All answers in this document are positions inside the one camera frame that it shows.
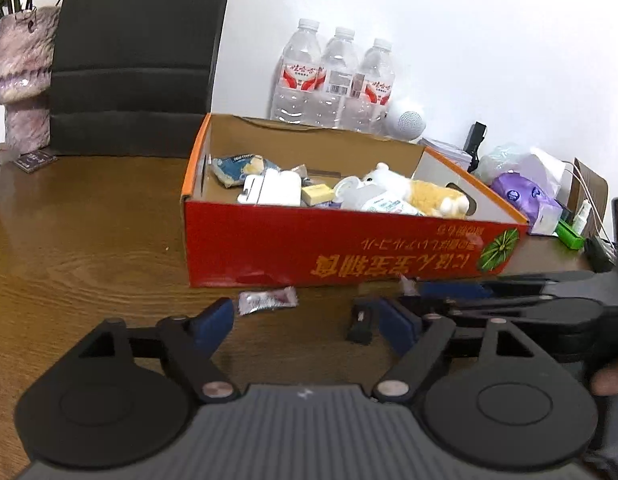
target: cardboard box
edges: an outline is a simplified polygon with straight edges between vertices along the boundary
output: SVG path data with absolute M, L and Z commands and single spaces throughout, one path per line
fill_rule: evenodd
M 364 176 L 378 162 L 456 187 L 470 220 L 320 208 L 239 205 L 211 156 L 256 153 L 283 169 L 305 164 Z M 526 219 L 476 178 L 429 148 L 348 132 L 209 114 L 182 188 L 192 286 L 325 285 L 387 279 L 460 278 L 500 272 L 526 233 Z

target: chair backrest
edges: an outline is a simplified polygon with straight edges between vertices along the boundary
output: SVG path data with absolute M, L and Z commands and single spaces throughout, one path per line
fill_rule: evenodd
M 210 110 L 227 0 L 64 0 L 51 149 L 188 156 Z

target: bottle cap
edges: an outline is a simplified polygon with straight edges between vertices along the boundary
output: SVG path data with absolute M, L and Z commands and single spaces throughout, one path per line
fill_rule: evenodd
M 310 28 L 311 30 L 315 30 L 317 32 L 318 27 L 320 27 L 320 22 L 316 22 L 315 20 L 300 18 L 300 21 L 298 22 L 298 28 Z
M 343 38 L 347 38 L 348 40 L 352 40 L 356 32 L 352 28 L 346 27 L 336 27 L 336 36 L 341 36 Z
M 580 206 L 580 211 L 578 211 L 578 215 L 584 215 L 588 219 L 589 213 L 591 213 L 591 202 L 589 202 L 589 200 L 585 198 L 582 201 L 582 205 Z
M 332 202 L 341 203 L 345 199 L 346 193 L 353 189 L 363 187 L 364 183 L 356 176 L 346 176 L 338 182 L 333 188 L 333 193 L 336 195 Z
M 391 51 L 391 41 L 383 40 L 382 38 L 375 38 L 374 46 L 377 48 L 383 48 L 389 52 Z

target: purple package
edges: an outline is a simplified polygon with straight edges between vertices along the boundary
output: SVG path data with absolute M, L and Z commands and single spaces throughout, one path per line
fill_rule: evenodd
M 519 173 L 502 173 L 491 189 L 529 219 L 532 234 L 551 235 L 562 215 L 562 206 L 535 182 Z

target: blue gripper pad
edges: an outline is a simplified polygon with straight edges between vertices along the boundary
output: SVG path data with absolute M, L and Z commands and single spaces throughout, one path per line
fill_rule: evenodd
M 233 301 L 220 298 L 191 319 L 188 332 L 196 347 L 211 357 L 233 328 Z
M 423 298 L 452 298 L 454 300 L 481 300 L 493 296 L 479 283 L 471 282 L 418 282 Z
M 379 298 L 377 300 L 378 329 L 389 345 L 402 357 L 422 333 L 422 321 L 397 301 Z

